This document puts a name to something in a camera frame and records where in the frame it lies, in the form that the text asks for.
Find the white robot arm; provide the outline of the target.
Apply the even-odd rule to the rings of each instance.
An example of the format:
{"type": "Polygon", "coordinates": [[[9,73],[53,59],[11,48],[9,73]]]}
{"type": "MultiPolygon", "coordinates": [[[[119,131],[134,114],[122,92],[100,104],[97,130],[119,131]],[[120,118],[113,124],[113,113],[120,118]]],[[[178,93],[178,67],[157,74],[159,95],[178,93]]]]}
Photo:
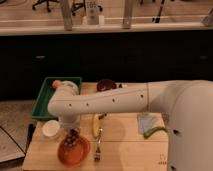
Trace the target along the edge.
{"type": "Polygon", "coordinates": [[[60,85],[48,112],[72,129],[75,118],[95,113],[164,113],[168,123],[168,171],[213,171],[213,81],[141,83],[78,95],[60,85]]]}

